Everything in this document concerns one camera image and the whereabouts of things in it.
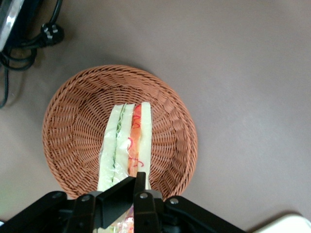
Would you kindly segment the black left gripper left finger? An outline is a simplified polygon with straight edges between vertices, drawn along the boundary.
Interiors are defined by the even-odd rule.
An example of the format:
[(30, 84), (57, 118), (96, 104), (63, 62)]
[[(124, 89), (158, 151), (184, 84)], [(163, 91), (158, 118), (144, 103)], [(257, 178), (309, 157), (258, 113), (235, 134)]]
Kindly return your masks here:
[(110, 189), (69, 200), (61, 191), (49, 192), (5, 222), (2, 233), (91, 233), (106, 228), (133, 204), (135, 178)]

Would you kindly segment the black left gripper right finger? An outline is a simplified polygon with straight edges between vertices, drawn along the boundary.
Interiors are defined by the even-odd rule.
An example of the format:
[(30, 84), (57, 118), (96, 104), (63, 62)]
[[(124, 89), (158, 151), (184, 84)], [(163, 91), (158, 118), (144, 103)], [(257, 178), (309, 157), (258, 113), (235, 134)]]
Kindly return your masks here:
[(136, 233), (243, 233), (244, 230), (182, 196), (167, 200), (145, 189), (146, 174), (138, 172), (134, 188)]

